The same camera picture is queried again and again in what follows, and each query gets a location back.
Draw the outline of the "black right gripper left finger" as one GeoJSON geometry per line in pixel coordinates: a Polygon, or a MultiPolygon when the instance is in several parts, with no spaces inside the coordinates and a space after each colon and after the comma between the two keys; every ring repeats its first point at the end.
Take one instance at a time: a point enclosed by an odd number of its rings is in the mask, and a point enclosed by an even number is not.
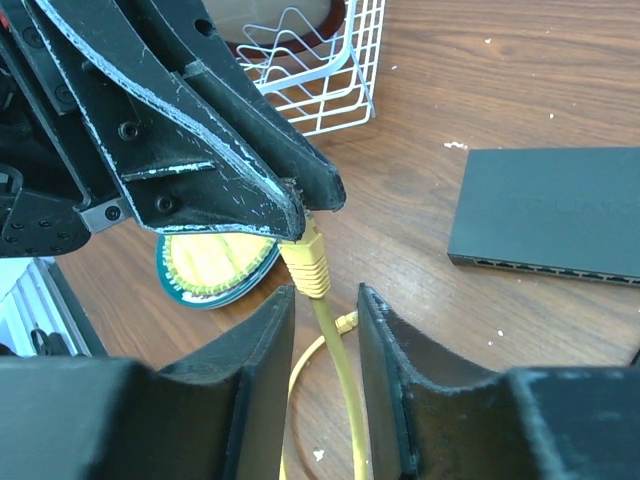
{"type": "Polygon", "coordinates": [[[122,357],[5,357],[5,479],[275,479],[295,292],[161,369],[122,357]]]}

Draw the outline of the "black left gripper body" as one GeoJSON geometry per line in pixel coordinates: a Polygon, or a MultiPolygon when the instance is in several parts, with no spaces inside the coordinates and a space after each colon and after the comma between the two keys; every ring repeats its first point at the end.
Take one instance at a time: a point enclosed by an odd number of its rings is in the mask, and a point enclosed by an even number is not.
{"type": "Polygon", "coordinates": [[[64,255],[130,218],[21,1],[1,4],[1,255],[64,255]]]}

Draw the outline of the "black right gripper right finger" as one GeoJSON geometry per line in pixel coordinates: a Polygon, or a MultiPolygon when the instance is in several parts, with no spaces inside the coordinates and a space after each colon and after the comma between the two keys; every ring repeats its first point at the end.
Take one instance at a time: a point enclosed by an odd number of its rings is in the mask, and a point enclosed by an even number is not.
{"type": "Polygon", "coordinates": [[[362,376],[378,479],[635,479],[637,367],[502,372],[449,350],[361,285],[362,376]]]}

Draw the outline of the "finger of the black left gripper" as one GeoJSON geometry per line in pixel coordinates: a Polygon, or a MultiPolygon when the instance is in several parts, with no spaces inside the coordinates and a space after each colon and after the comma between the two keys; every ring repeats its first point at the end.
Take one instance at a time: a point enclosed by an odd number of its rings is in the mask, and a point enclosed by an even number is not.
{"type": "Polygon", "coordinates": [[[301,192],[164,66],[135,2],[24,2],[133,217],[158,234],[299,238],[301,192]]]}
{"type": "Polygon", "coordinates": [[[311,210],[341,209],[340,174],[269,103],[235,57],[241,27],[265,1],[136,1],[138,32],[248,142],[274,174],[294,183],[311,210]]]}

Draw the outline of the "black network switch box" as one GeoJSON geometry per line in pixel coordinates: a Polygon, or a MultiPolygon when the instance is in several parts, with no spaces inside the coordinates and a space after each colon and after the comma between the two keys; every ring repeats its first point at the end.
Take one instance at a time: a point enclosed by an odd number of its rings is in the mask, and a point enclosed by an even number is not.
{"type": "Polygon", "coordinates": [[[638,286],[638,148],[470,151],[447,254],[458,266],[638,286]]]}

